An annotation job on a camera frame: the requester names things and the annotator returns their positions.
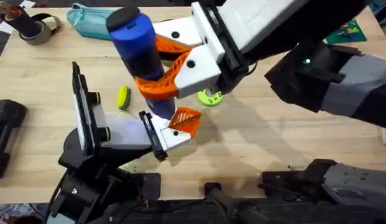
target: screw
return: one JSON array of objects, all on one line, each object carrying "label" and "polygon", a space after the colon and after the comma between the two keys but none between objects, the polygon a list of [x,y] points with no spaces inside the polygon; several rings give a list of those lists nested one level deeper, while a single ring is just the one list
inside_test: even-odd
[{"label": "screw", "polygon": [[177,31],[173,31],[170,35],[171,35],[173,38],[175,38],[175,39],[177,39],[177,38],[180,37],[180,34],[179,34],[179,32],[177,32]]},{"label": "screw", "polygon": [[187,67],[194,68],[195,67],[195,62],[193,60],[188,60],[187,61]]}]

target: blue bottle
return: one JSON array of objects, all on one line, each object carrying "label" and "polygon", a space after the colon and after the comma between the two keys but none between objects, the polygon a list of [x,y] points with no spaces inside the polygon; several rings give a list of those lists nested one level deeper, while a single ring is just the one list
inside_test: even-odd
[{"label": "blue bottle", "polygon": [[[165,74],[155,46],[155,31],[148,16],[136,6],[113,12],[106,21],[107,30],[122,61],[133,77],[159,80]],[[175,99],[145,99],[154,114],[171,119],[175,113]]]}]

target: cable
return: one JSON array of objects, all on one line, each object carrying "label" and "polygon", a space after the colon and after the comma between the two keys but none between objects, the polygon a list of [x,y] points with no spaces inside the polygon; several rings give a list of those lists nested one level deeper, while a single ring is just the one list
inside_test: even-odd
[{"label": "cable", "polygon": [[180,210],[180,209],[183,209],[183,208],[186,208],[186,207],[190,207],[190,206],[193,206],[193,205],[198,205],[199,203],[203,203],[205,201],[206,201],[206,199],[202,199],[202,200],[198,200],[198,201],[195,201],[195,202],[187,203],[185,205],[181,205],[181,206],[169,209],[169,210],[158,209],[158,210],[154,210],[154,211],[135,210],[133,207],[128,207],[126,205],[121,205],[121,206],[123,206],[125,208],[128,208],[132,212],[141,213],[141,214],[147,214],[147,215],[155,215],[155,214],[163,214],[163,213],[172,213],[174,211],[177,211],[177,210]]},{"label": "cable", "polygon": [[45,216],[44,216],[44,220],[42,220],[42,224],[47,224],[47,221],[48,221],[48,218],[49,218],[49,213],[50,213],[50,207],[52,206],[53,204],[53,201],[55,200],[55,197],[58,193],[58,191],[60,190],[60,186],[61,184],[63,183],[64,179],[66,178],[66,176],[70,173],[70,171],[67,169],[64,174],[63,174],[63,177],[60,179],[60,181],[58,182],[56,188],[55,188],[55,191],[53,192],[52,196],[50,197],[50,201],[49,201],[49,204],[48,204],[48,208],[45,212]]},{"label": "cable", "polygon": [[257,62],[255,63],[255,66],[247,73],[247,75],[252,74],[256,70],[256,67],[257,67]]},{"label": "cable", "polygon": [[38,215],[43,218],[44,216],[42,215],[42,213],[40,213],[31,203],[29,203],[30,207],[33,209],[33,211],[35,211],[36,213],[38,213]]}]

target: black knob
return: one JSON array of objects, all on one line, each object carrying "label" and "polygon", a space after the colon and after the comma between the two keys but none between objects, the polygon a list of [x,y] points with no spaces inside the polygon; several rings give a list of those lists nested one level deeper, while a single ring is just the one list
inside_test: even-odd
[{"label": "black knob", "polygon": [[88,99],[89,103],[93,105],[99,105],[101,103],[99,92],[89,92]]},{"label": "black knob", "polygon": [[99,138],[101,142],[110,141],[111,133],[109,127],[98,128]]}]

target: teal pencil case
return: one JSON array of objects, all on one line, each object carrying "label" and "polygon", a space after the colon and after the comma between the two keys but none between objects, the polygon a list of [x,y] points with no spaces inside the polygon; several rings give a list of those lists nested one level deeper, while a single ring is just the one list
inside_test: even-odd
[{"label": "teal pencil case", "polygon": [[73,3],[72,9],[67,12],[67,20],[83,37],[110,40],[106,19],[113,12],[110,9],[86,7]]}]

